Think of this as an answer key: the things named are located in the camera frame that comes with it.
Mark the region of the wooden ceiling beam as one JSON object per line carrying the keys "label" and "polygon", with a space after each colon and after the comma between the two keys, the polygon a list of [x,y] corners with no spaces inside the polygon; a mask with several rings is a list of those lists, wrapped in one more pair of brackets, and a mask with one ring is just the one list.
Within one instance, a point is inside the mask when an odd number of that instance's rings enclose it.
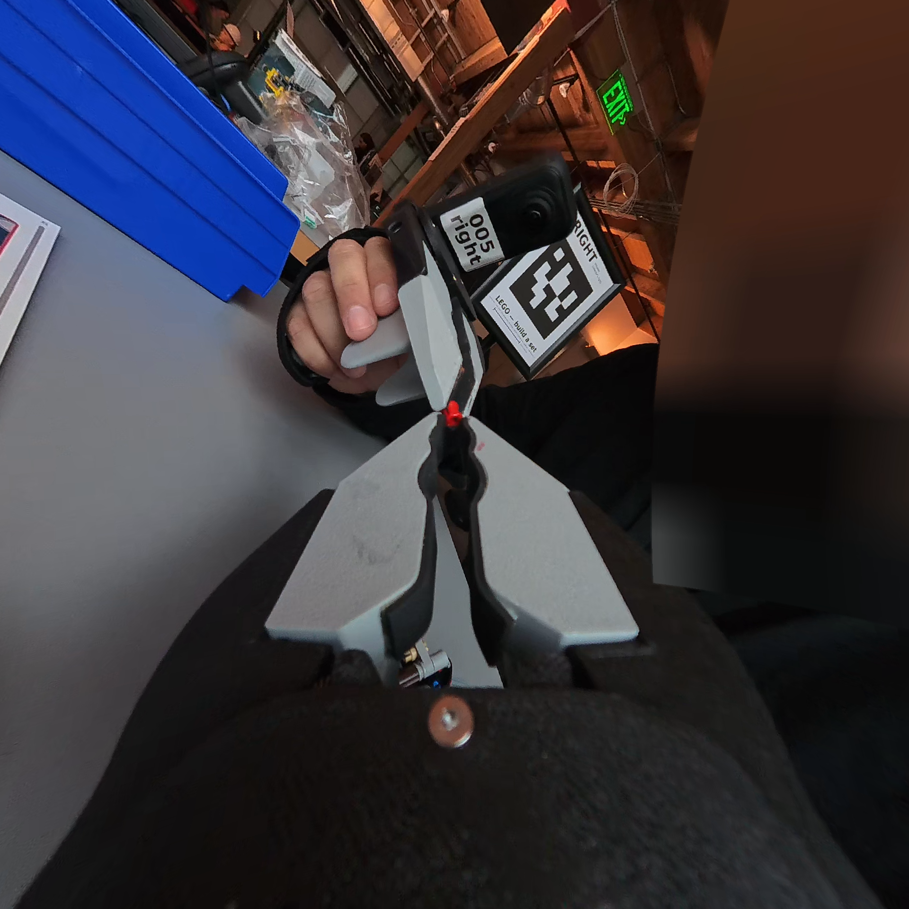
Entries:
{"label": "wooden ceiling beam", "polygon": [[509,63],[504,72],[446,135],[437,152],[409,181],[397,201],[411,201],[424,205],[444,185],[447,178],[458,170],[466,156],[474,152],[483,138],[505,116],[519,96],[545,70],[568,49],[574,39],[575,28],[566,2],[553,5],[551,13],[543,18],[538,34]]}

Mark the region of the person's leg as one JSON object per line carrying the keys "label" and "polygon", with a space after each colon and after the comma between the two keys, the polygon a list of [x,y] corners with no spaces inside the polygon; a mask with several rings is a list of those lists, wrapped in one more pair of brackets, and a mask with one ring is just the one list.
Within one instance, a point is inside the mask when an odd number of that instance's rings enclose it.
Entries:
{"label": "person's leg", "polygon": [[835,840],[885,907],[908,906],[908,632],[702,593]]}

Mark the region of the white printed paper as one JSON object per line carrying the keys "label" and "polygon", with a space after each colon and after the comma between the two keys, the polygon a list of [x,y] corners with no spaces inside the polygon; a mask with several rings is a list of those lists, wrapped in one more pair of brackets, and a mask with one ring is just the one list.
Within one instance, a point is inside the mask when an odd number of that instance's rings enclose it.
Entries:
{"label": "white printed paper", "polygon": [[53,251],[60,226],[1,195],[1,361]]}

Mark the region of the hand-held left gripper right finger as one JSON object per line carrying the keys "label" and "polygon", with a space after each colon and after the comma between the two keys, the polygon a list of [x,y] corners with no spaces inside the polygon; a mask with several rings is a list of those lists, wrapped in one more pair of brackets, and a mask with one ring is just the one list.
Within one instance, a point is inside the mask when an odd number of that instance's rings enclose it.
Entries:
{"label": "hand-held left gripper right finger", "polygon": [[634,641],[639,626],[567,487],[473,417],[458,426],[458,455],[486,662]]}

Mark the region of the person's right hand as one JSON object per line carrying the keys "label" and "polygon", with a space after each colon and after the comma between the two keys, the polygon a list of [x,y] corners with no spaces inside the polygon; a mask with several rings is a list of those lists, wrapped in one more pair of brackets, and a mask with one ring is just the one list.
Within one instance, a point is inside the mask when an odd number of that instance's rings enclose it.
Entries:
{"label": "person's right hand", "polygon": [[342,366],[347,346],[362,342],[380,319],[400,307],[392,245],[384,236],[363,244],[341,238],[327,255],[327,270],[309,276],[285,320],[299,362],[338,392],[375,392],[403,364],[395,356],[361,367]]}

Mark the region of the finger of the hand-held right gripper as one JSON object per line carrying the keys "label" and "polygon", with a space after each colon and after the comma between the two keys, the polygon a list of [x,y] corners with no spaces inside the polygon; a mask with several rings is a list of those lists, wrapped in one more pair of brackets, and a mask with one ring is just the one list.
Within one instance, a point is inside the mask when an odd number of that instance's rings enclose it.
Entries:
{"label": "finger of the hand-held right gripper", "polygon": [[448,312],[446,337],[446,402],[454,400],[463,416],[471,415],[485,370],[483,351],[463,312]]}
{"label": "finger of the hand-held right gripper", "polygon": [[347,345],[342,366],[355,369],[404,356],[404,363],[375,391],[384,408],[426,400],[431,410],[446,405],[446,337],[454,312],[449,289],[427,244],[424,264],[399,288],[399,307],[380,319],[372,334]]}

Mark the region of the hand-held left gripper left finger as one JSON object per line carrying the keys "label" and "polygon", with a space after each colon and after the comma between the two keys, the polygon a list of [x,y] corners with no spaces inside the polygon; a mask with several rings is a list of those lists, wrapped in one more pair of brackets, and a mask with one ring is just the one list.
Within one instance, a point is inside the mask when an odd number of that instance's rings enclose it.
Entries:
{"label": "hand-held left gripper left finger", "polygon": [[445,438],[445,417],[428,415],[338,485],[267,618],[270,637],[361,651],[397,686],[434,613]]}

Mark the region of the blue plastic bin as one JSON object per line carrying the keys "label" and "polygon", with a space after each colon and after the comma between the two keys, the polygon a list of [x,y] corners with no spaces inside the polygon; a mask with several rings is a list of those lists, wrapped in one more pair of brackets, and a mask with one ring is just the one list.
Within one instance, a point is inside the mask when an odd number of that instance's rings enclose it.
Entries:
{"label": "blue plastic bin", "polygon": [[222,301],[299,231],[275,165],[112,2],[1,3],[2,150]]}

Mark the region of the green exit sign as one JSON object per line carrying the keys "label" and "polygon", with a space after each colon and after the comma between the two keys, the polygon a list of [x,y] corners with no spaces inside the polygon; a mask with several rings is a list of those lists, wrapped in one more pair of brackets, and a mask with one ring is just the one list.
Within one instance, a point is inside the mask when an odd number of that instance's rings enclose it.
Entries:
{"label": "green exit sign", "polygon": [[615,70],[597,89],[597,98],[604,112],[610,134],[615,135],[627,125],[635,113],[635,102],[621,68]]}

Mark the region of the clear plastic bags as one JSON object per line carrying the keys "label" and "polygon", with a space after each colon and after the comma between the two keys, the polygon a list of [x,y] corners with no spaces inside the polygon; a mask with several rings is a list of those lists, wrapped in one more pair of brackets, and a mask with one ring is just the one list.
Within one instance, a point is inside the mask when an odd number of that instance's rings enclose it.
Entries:
{"label": "clear plastic bags", "polygon": [[367,187],[342,104],[286,92],[262,105],[260,124],[242,116],[235,123],[286,177],[283,201],[301,227],[329,239],[368,227]]}

